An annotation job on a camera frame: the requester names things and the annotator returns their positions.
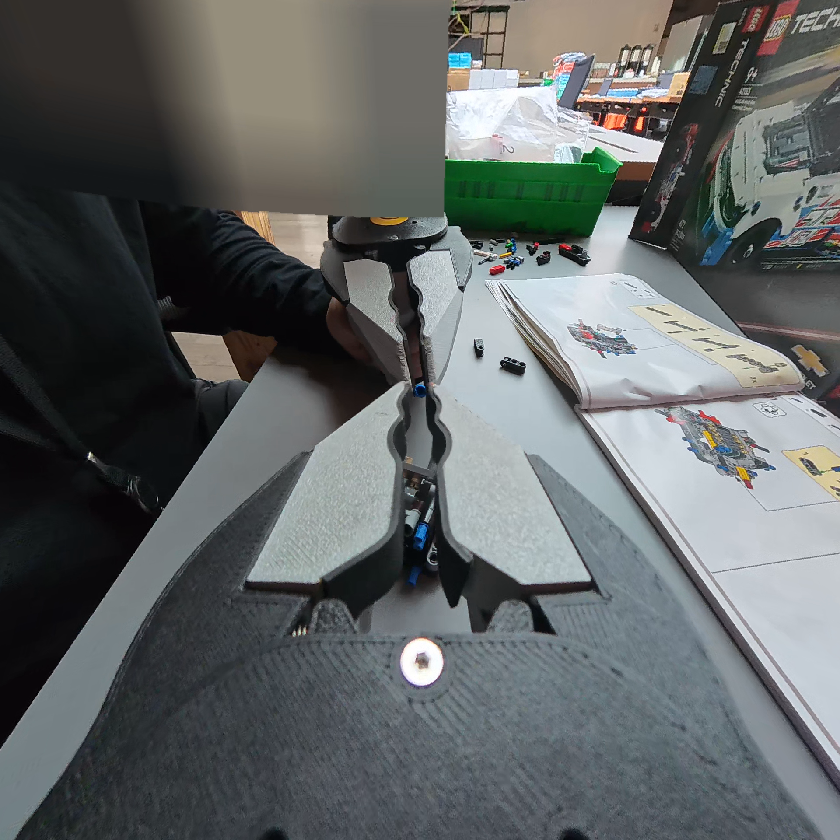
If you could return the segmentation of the green plastic bin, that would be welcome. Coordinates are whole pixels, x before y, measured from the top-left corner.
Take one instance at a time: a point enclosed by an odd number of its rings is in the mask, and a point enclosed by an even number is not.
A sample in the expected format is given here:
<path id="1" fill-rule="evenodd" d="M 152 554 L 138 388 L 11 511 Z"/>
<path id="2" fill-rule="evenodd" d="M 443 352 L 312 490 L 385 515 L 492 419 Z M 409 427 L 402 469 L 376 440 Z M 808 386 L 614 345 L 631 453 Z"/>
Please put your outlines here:
<path id="1" fill-rule="evenodd" d="M 622 163 L 596 147 L 576 163 L 445 162 L 445 212 L 469 231 L 592 235 Z"/>

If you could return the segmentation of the person's left forearm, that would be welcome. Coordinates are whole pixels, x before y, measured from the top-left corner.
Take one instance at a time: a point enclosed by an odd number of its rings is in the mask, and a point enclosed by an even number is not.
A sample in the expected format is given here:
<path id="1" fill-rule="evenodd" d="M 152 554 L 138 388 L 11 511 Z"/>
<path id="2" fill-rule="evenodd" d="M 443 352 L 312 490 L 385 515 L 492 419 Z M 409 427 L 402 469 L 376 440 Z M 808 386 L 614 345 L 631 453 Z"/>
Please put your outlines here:
<path id="1" fill-rule="evenodd" d="M 234 213 L 141 202 L 155 283 L 221 327 L 344 359 L 330 334 L 319 269 L 284 255 Z"/>

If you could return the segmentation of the clear plastic bags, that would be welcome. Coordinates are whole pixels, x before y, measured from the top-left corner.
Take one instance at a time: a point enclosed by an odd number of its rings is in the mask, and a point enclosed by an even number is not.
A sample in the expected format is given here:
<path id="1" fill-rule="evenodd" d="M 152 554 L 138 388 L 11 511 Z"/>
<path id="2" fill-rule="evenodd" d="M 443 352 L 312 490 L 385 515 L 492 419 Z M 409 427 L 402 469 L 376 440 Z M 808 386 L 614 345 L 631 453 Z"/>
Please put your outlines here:
<path id="1" fill-rule="evenodd" d="M 560 108 L 551 87 L 447 94 L 446 157 L 452 161 L 576 163 L 592 118 Z"/>

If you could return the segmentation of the scatter of small lego pieces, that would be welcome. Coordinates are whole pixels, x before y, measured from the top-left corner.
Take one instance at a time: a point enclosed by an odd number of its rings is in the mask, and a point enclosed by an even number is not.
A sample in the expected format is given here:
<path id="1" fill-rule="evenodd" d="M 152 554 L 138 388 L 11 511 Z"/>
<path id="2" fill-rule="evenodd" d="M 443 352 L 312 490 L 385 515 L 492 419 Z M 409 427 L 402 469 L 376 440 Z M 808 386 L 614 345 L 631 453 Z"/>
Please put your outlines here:
<path id="1" fill-rule="evenodd" d="M 592 261 L 589 251 L 566 241 L 562 236 L 542 238 L 520 244 L 514 237 L 492 238 L 487 241 L 472 239 L 469 245 L 479 266 L 488 266 L 488 276 L 496 278 L 523 266 L 531 259 L 535 266 L 546 266 L 553 256 L 563 257 L 578 266 L 586 267 Z"/>

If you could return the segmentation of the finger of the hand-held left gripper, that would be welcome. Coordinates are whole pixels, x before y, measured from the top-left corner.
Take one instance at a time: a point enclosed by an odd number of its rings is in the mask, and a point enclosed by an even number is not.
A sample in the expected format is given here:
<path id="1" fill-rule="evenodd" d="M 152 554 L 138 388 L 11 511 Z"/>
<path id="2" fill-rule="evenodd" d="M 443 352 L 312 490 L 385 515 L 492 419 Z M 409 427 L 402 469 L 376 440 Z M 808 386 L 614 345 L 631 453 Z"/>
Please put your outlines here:
<path id="1" fill-rule="evenodd" d="M 407 263 L 418 296 L 419 349 L 425 380 L 440 385 L 455 343 L 464 293 L 449 249 L 428 250 Z"/>
<path id="2" fill-rule="evenodd" d="M 372 259 L 356 259 L 344 262 L 343 272 L 349 296 L 346 309 L 357 337 L 388 382 L 411 382 L 390 267 Z"/>

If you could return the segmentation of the lego set box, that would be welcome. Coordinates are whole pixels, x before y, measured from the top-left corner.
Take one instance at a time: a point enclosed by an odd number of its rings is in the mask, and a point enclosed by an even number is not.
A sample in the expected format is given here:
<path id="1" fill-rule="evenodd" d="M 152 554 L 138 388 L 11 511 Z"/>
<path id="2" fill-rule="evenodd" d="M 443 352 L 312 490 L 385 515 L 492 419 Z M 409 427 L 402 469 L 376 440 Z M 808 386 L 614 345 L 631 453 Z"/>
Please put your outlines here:
<path id="1" fill-rule="evenodd" d="M 718 6 L 630 237 L 838 415 L 838 1 Z"/>

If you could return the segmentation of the lego instruction booklet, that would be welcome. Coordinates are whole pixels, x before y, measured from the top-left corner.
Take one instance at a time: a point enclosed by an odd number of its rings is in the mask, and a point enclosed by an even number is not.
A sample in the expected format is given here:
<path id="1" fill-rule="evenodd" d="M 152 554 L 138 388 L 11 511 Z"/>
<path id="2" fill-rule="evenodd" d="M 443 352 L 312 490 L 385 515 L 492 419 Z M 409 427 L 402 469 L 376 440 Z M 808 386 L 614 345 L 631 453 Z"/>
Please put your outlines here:
<path id="1" fill-rule="evenodd" d="M 635 276 L 486 284 L 838 782 L 838 418 Z"/>

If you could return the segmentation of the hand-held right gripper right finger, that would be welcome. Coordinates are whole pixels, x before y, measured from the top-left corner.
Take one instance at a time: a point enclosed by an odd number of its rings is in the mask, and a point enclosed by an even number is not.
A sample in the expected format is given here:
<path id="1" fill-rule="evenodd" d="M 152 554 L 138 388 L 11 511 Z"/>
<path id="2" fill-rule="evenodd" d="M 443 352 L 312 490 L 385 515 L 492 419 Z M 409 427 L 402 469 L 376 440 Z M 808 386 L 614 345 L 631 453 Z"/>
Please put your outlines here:
<path id="1" fill-rule="evenodd" d="M 436 545 L 451 606 L 483 632 L 505 601 L 593 592 L 591 573 L 531 460 L 444 388 L 427 398 L 436 474 Z"/>

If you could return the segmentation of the grey lego car assembly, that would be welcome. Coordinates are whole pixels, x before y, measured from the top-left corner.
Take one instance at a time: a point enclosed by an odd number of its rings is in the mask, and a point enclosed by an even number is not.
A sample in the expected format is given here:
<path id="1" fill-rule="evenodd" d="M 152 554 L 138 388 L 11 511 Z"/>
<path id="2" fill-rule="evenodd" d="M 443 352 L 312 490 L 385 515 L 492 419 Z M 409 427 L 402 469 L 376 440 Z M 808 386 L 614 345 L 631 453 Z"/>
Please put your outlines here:
<path id="1" fill-rule="evenodd" d="M 406 457 L 403 462 L 403 565 L 406 585 L 417 587 L 425 576 L 439 573 L 436 545 L 436 516 L 438 485 L 435 474 L 414 464 Z"/>

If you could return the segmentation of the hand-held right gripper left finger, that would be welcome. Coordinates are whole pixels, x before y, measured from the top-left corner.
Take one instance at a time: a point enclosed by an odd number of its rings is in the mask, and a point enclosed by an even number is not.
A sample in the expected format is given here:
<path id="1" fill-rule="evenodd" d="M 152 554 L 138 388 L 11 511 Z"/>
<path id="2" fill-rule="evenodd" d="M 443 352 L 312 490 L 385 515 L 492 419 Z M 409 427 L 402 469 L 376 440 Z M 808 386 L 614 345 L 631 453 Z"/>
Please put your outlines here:
<path id="1" fill-rule="evenodd" d="M 408 385 L 394 385 L 308 455 L 256 557 L 250 588 L 343 601 L 353 616 L 403 567 Z"/>

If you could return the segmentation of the person's left hand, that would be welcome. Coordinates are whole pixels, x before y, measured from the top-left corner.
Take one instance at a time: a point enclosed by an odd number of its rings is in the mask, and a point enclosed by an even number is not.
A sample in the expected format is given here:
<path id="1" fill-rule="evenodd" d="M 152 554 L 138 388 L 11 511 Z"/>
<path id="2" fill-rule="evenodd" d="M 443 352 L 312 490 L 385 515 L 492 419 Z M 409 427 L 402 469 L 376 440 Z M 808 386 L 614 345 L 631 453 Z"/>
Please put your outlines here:
<path id="1" fill-rule="evenodd" d="M 371 357 L 355 335 L 347 309 L 340 300 L 330 300 L 325 322 L 332 338 L 351 358 L 363 364 L 371 363 Z"/>

